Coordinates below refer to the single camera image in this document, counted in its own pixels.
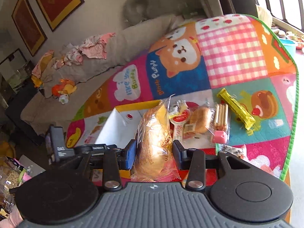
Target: pink checkered pattern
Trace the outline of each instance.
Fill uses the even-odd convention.
[[[263,51],[248,22],[198,35],[212,88],[267,76]]]

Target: colorful play mat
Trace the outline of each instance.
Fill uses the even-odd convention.
[[[297,67],[277,36],[248,15],[191,22],[162,37],[84,103],[68,128],[67,146],[94,144],[117,105],[174,93],[174,100],[213,105],[223,87],[256,120],[247,131],[233,114],[229,145],[246,145],[249,162],[285,179],[298,110]],[[208,140],[200,148],[215,154]]]

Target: orange plush toy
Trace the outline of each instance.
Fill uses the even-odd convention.
[[[52,94],[56,97],[60,97],[62,94],[68,94],[75,92],[77,87],[75,86],[75,82],[61,79],[59,85],[55,85],[52,87]]]

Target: teal bucket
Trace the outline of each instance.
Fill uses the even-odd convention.
[[[294,58],[295,56],[295,42],[289,40],[289,39],[280,39],[280,41],[283,43],[289,54]]]

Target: gray ridged panel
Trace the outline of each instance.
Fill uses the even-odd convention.
[[[231,221],[216,212],[202,193],[180,183],[128,183],[123,190],[105,193],[84,217],[68,224],[42,226],[29,221],[19,228],[291,228],[282,220],[262,225]]]

